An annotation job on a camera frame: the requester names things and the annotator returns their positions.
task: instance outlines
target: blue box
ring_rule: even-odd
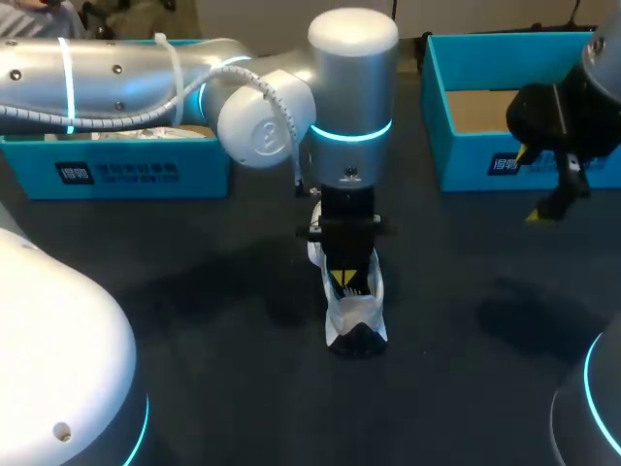
[[[579,63],[590,33],[431,36],[422,78],[422,111],[442,191],[549,189],[558,175],[551,152],[518,167],[520,144],[503,131],[459,132],[451,91],[502,91],[562,80]],[[621,152],[594,160],[592,187],[621,186]]]
[[[33,200],[204,199],[227,194],[230,161],[215,137],[46,142],[43,136],[7,136],[0,150]]]

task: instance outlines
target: table surface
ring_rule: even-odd
[[[621,194],[543,227],[522,221],[538,193],[442,195],[417,79],[399,94],[377,188],[397,228],[377,243],[389,349],[371,360],[324,346],[294,237],[312,201],[288,167],[235,167],[226,201],[143,203],[28,203],[0,170],[32,240],[127,313],[161,464],[554,464],[555,387],[621,296]]]

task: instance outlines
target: white cable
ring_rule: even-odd
[[[0,104],[0,117],[27,119],[37,123],[54,124],[58,126],[75,126],[76,128],[87,130],[101,131],[113,129],[118,131],[127,126],[148,125],[152,123],[158,118],[164,116],[167,112],[170,112],[173,107],[177,105],[179,100],[182,101],[182,99],[200,87],[201,84],[208,83],[212,79],[223,75],[233,75],[238,78],[242,78],[250,86],[260,91],[264,95],[265,99],[278,109],[287,126],[287,132],[289,133],[291,141],[291,161],[293,163],[295,183],[296,185],[301,185],[303,180],[302,168],[300,166],[300,152],[298,148],[298,130],[295,126],[293,115],[291,115],[289,109],[286,108],[282,99],[278,97],[276,90],[271,84],[263,81],[258,75],[252,73],[251,71],[239,66],[225,65],[212,67],[209,71],[203,73],[192,83],[187,85],[181,95],[176,95],[168,102],[157,107],[155,110],[132,116],[124,116],[119,118],[76,118],[48,114],[44,112],[33,112]]]
[[[166,34],[157,32],[155,33],[154,40],[156,44],[162,46],[171,55],[171,62],[173,63],[173,74],[175,75],[175,87],[177,88],[177,113],[172,121],[172,125],[177,127],[181,124],[183,119],[183,70],[181,69],[181,60],[177,49],[168,42]]]

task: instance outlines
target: metal screw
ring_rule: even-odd
[[[600,37],[598,38],[597,41],[593,43],[593,46],[591,46],[591,50],[593,51],[595,55],[598,55],[602,52],[604,47],[605,47],[605,40],[603,37]]]
[[[356,178],[358,175],[358,169],[356,167],[345,168],[345,176],[348,178]]]

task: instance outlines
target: white wall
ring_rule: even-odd
[[[392,0],[196,0],[204,37],[230,37],[258,54],[278,53],[307,41],[311,21],[338,7],[392,12]]]
[[[397,24],[402,38],[426,31],[459,34],[564,24],[574,0],[398,0]],[[618,0],[582,0],[578,24],[599,24],[615,11]]]

